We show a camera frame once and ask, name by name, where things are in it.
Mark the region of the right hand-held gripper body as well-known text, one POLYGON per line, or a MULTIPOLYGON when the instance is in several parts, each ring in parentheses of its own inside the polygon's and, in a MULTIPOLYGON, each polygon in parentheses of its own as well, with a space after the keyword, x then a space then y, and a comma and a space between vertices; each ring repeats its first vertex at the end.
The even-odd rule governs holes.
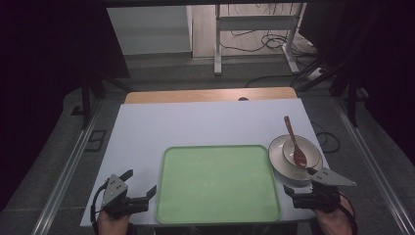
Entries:
POLYGON ((292 197, 296 209, 333 212, 341 202, 340 186, 356 186, 356 183, 329 168, 321 168, 310 175, 311 191, 297 193, 292 197))

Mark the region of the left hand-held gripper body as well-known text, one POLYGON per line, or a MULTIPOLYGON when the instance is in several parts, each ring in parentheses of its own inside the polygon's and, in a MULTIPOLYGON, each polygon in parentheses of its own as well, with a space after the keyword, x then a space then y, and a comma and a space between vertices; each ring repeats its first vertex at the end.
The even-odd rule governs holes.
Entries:
POLYGON ((112 174, 108 179, 108 185, 102 201, 102 210, 112 218, 120 218, 138 212, 146 212, 149 208, 149 200, 146 197, 129 198, 128 186, 112 174))

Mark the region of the red-brown spoon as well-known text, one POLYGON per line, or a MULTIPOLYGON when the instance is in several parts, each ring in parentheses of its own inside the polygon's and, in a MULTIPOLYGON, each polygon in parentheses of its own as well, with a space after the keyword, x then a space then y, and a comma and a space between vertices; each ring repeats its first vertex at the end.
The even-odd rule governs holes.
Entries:
POLYGON ((286 124, 287 130, 294 144, 294 152, 293 152, 294 162, 296 166, 301 167, 301 168, 306 168, 307 167, 306 157, 298 145, 295 133, 291 125, 290 118, 288 116, 284 116, 284 122, 286 124))

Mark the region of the white bowl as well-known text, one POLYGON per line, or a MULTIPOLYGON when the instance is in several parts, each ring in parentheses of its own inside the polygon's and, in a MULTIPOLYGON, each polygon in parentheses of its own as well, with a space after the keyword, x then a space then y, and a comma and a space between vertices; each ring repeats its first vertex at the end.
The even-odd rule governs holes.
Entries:
MULTIPOLYGON (((294 168, 290 166, 289 163, 284 159, 283 156, 283 144, 288 139, 291 138, 289 134, 279 136, 275 138, 269 145, 268 153, 269 159, 273 167, 282 175, 286 176, 289 179, 297 181, 306 181, 310 179, 310 175, 307 173, 305 168, 294 168)), ((323 167, 323 160, 321 155, 321 164, 316 168, 320 170, 323 167)))
MULTIPOLYGON (((306 158, 306 166, 317 168, 321 164, 321 155, 316 146, 309 140, 300 136, 296 137, 298 146, 302 150, 306 158)), ((294 168, 300 168, 296 165, 294 160, 294 142, 291 138, 288 138, 283 144, 283 156, 284 159, 294 168)))

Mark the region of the green tray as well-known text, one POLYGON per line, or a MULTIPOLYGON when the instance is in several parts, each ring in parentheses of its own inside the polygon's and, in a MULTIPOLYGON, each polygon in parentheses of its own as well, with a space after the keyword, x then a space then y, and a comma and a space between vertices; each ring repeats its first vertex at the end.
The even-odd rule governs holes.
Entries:
POLYGON ((274 222, 281 216, 268 151, 260 145, 164 152, 156 219, 162 224, 274 222))

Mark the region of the person's right hand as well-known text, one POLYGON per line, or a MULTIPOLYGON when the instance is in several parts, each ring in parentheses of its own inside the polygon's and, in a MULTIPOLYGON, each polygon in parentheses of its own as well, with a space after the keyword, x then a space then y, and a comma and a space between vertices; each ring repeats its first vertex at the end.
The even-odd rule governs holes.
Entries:
POLYGON ((323 212, 321 210, 313 211, 324 235, 355 234, 356 225, 351 221, 351 217, 354 216, 354 209, 345 195, 341 195, 341 205, 348 211, 349 216, 340 209, 332 212, 323 212))

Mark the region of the person's left hand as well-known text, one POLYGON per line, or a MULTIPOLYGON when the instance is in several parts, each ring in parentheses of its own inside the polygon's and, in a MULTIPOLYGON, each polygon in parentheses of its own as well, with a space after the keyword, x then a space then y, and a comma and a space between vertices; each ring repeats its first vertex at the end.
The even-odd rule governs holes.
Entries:
POLYGON ((98 231, 100 235, 126 235, 129 224, 129 215, 112 218, 105 211, 98 216, 98 231))

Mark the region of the white table cover board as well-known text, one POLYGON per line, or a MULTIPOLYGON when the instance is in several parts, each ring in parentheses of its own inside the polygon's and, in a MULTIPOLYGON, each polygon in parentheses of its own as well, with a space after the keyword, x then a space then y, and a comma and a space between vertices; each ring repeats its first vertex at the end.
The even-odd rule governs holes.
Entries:
MULTIPOLYGON (((113 133, 95 184, 101 186, 111 174, 133 170, 128 193, 142 196, 157 186, 157 196, 146 212, 134 214, 132 222, 162 224, 156 219, 157 197, 164 152, 172 147, 260 145, 267 149, 287 132, 284 116, 296 135, 317 141, 299 99, 263 101, 134 104, 120 107, 113 133)), ((306 220, 312 211, 296 209, 284 192, 287 177, 271 164, 275 176, 281 216, 274 222, 306 220)))

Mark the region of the black tripod stand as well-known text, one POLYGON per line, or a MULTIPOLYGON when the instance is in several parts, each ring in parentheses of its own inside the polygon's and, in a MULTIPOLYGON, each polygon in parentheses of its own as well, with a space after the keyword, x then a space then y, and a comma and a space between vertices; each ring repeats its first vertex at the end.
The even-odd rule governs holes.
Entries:
POLYGON ((81 88, 81 105, 75 107, 71 114, 83 117, 83 129, 92 121, 90 94, 93 94, 97 99, 104 99, 107 95, 104 81, 127 93, 134 91, 132 87, 120 81, 121 78, 130 77, 126 62, 115 63, 102 68, 94 68, 85 63, 78 63, 76 69, 81 88))
POLYGON ((313 80, 309 81, 305 85, 301 85, 298 88, 299 92, 306 91, 315 85, 336 76, 337 78, 333 81, 330 86, 329 92, 332 96, 340 96, 345 89, 347 89, 346 97, 346 116, 351 122, 353 127, 357 127, 356 121, 356 103, 358 101, 357 95, 357 77, 356 71, 352 66, 352 61, 350 59, 344 60, 342 63, 337 66, 328 69, 326 72, 317 76, 313 80))

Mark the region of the white power strip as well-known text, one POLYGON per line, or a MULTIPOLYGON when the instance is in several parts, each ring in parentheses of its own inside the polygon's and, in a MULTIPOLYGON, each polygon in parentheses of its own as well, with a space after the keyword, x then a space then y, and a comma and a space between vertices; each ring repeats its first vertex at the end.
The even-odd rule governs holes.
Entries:
POLYGON ((307 79, 308 80, 313 80, 313 79, 317 78, 318 76, 322 75, 324 72, 325 72, 324 69, 317 68, 307 77, 307 79))

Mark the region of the white cabinet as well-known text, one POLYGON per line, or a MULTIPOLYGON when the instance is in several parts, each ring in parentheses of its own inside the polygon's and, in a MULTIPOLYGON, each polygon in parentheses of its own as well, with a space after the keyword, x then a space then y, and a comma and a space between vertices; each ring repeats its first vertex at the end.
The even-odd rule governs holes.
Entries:
POLYGON ((123 55, 192 51, 192 16, 187 6, 108 8, 123 55))

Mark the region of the aluminium floor rail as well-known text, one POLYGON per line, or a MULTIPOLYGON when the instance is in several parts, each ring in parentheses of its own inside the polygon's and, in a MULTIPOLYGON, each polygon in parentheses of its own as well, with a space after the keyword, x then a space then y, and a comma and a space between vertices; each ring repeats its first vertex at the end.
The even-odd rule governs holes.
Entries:
POLYGON ((38 217, 30 235, 48 235, 48 232, 53 224, 59 207, 64 199, 64 196, 69 188, 69 184, 77 169, 80 158, 85 150, 88 139, 97 121, 98 115, 102 109, 102 100, 98 100, 93 105, 91 111, 91 118, 86 126, 81 130, 79 137, 76 140, 69 159, 65 164, 56 184, 38 217))
POLYGON ((410 218, 404 204, 392 189, 392 185, 389 183, 388 179, 379 167, 373 153, 364 140, 360 129, 358 127, 354 127, 352 122, 348 119, 345 105, 337 98, 334 98, 333 102, 401 234, 415 235, 415 223, 410 218))

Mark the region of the white metal stand frame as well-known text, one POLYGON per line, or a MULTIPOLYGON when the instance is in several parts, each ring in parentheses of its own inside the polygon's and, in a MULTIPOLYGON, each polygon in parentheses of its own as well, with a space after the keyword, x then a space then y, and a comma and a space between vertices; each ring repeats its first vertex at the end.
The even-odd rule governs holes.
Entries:
POLYGON ((215 5, 214 74, 221 75, 222 73, 220 33, 231 30, 286 30, 288 34, 286 41, 282 44, 282 51, 291 72, 298 74, 300 70, 294 59, 292 46, 294 45, 294 37, 299 26, 302 8, 303 4, 300 3, 293 15, 221 17, 220 6, 215 5))

